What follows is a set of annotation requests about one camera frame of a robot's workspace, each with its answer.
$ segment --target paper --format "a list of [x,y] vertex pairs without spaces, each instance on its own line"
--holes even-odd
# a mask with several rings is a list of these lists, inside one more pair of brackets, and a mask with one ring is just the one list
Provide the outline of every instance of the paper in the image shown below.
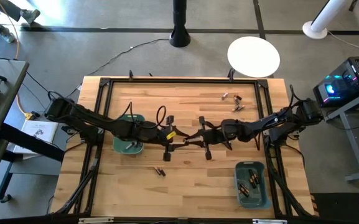
[[[51,143],[54,140],[58,123],[45,121],[25,121],[22,132]],[[23,154],[23,159],[29,159],[38,155],[26,148],[15,146],[13,152]]]

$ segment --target plastic tray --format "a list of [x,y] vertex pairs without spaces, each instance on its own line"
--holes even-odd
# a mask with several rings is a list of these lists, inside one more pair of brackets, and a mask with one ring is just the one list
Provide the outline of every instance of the plastic tray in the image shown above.
[[[251,169],[259,179],[259,184],[257,184],[257,188],[254,189],[253,186],[248,181],[250,176],[248,170]],[[264,179],[264,164],[260,162],[239,162],[235,167],[235,186],[236,186],[236,194],[237,200],[240,205],[244,208],[250,209],[261,209],[261,208],[269,208],[271,206],[271,202],[268,199],[268,195],[266,193],[265,179]],[[244,196],[243,194],[239,194],[238,184],[244,184],[249,190],[249,197]]]
[[[133,116],[134,116],[135,121],[144,121],[144,116],[142,116],[140,114],[134,114]],[[130,114],[126,114],[120,119],[123,119],[126,121],[132,121]],[[138,146],[132,146],[127,149],[127,146],[129,146],[132,142],[136,143],[136,141],[123,141],[123,140],[120,140],[119,138],[114,137],[113,138],[113,150],[120,154],[139,154],[139,153],[141,153],[142,150],[144,149],[144,145],[141,142],[138,143]]]

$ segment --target wooden tabletop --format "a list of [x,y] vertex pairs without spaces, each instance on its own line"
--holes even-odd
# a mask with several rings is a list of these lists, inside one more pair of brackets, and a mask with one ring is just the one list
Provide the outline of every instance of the wooden tabletop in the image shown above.
[[[78,103],[93,110],[100,77],[85,77]],[[274,111],[288,106],[283,79],[269,79],[269,92]],[[243,97],[246,109],[233,113],[232,97],[221,100],[228,92]],[[199,128],[198,117],[204,116],[213,124],[223,119],[242,121],[258,119],[254,87],[244,84],[180,84],[180,83],[115,83],[110,104],[110,118],[117,118],[133,102],[133,113],[155,121],[161,105],[167,115],[175,116],[177,127],[188,134]],[[67,147],[78,144],[75,136]],[[299,148],[298,143],[288,140]],[[273,218],[273,207],[247,210],[236,199],[234,167],[238,162],[260,161],[266,165],[263,151],[257,151],[254,141],[233,141],[233,150],[222,144],[210,146],[212,160],[205,160],[202,148],[189,146],[172,152],[170,162],[162,160],[164,148],[146,144],[136,156],[117,154],[113,150],[113,136],[107,132],[103,146],[92,216],[103,217],[193,217],[193,218]],[[85,145],[66,153],[58,179],[51,211],[58,210],[78,185]],[[309,188],[297,152],[282,147],[282,159],[287,184],[302,206],[313,213]],[[159,176],[153,167],[161,167],[167,174]],[[265,180],[269,198],[268,173]],[[85,189],[83,204],[87,199]],[[277,186],[279,203],[284,212],[282,192]]]

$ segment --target gray floor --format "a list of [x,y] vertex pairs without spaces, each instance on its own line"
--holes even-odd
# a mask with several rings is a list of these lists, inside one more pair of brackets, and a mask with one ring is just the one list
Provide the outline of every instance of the gray floor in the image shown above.
[[[259,1],[265,29],[271,30],[301,30],[303,23],[311,21],[325,3],[325,0]],[[42,17],[37,22],[45,26],[172,27],[172,5],[165,0],[14,2],[27,8],[38,7]],[[252,2],[189,0],[187,27],[256,29]],[[330,28],[359,30],[355,14],[344,9]],[[3,16],[0,22],[9,23]],[[21,32],[19,35],[19,58],[30,63],[30,74],[47,89],[63,95],[70,93],[84,75],[118,53],[143,42],[168,37],[168,34],[152,33]],[[167,41],[156,42],[122,55],[95,75],[128,75],[131,69],[135,76],[150,72],[155,76],[223,77],[230,68],[226,59],[229,45],[246,35],[254,34],[191,34],[191,44],[183,49],[173,48]],[[340,37],[359,45],[359,35]],[[302,98],[313,98],[312,88],[326,74],[347,57],[359,55],[359,49],[333,37],[311,40],[304,35],[267,35],[267,40],[281,56],[281,65],[274,76],[284,78],[287,85],[293,84]],[[0,38],[0,57],[12,58],[15,51],[15,44],[7,44]],[[24,83],[47,106],[45,92],[28,77]],[[21,88],[19,94],[25,110],[43,110],[28,90]],[[23,121],[13,104],[6,122],[20,128]],[[359,181],[348,184],[344,179],[345,175],[358,172],[358,167],[343,131],[320,123],[302,133],[300,144],[311,192],[359,192]],[[6,166],[5,162],[0,165],[0,182]],[[0,204],[0,218],[45,214],[56,181],[54,176],[14,175],[7,190],[14,200]]]

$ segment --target computer tower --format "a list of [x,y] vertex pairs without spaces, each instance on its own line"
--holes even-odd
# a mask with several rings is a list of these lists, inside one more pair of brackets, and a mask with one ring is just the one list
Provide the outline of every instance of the computer tower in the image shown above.
[[313,89],[320,107],[342,106],[359,96],[359,57],[350,57]]

